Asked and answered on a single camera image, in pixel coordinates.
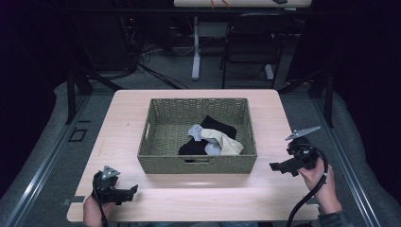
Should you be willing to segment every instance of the black clamp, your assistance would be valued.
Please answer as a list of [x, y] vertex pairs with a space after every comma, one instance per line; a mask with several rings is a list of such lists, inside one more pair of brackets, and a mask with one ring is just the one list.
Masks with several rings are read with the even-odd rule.
[[94, 176], [94, 189], [92, 197], [101, 203], [115, 202], [116, 205], [121, 205], [122, 202], [132, 201], [133, 195], [138, 190], [138, 185], [130, 190], [115, 189], [120, 172], [104, 166], [103, 171], [98, 171]]
[[304, 167], [312, 169], [315, 167], [315, 162], [319, 158], [319, 152], [309, 145], [309, 141], [305, 135], [318, 130], [320, 127], [315, 127], [307, 130], [294, 131], [286, 140], [292, 139], [288, 144], [287, 152], [294, 157], [284, 161], [283, 163], [270, 163], [271, 170], [281, 171], [281, 173], [290, 172], [293, 177], [298, 176], [298, 169]]

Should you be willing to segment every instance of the desk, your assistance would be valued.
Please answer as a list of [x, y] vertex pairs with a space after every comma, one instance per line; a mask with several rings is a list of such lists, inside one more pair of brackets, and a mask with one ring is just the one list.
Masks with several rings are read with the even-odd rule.
[[[308, 8], [312, 0], [288, 0], [285, 4], [277, 4], [272, 0], [227, 0], [230, 8]], [[215, 8], [227, 8], [222, 0], [213, 0]], [[212, 0], [174, 0], [177, 8], [212, 8]], [[199, 22], [194, 19], [194, 63], [192, 79], [200, 78], [201, 54], [199, 49]], [[266, 68], [267, 75], [271, 75], [271, 68]]]
[[[151, 98], [246, 97], [249, 100], [257, 160], [251, 174], [145, 174], [137, 151]], [[118, 221], [286, 220], [307, 194], [302, 177], [273, 172], [283, 162], [291, 130], [274, 90], [121, 90], [115, 93], [76, 196], [88, 196], [94, 174], [105, 165], [119, 171], [118, 189], [139, 184], [133, 201], [116, 206]], [[295, 219], [312, 220], [318, 209], [305, 205]], [[82, 203], [72, 203], [67, 218], [82, 221]]]

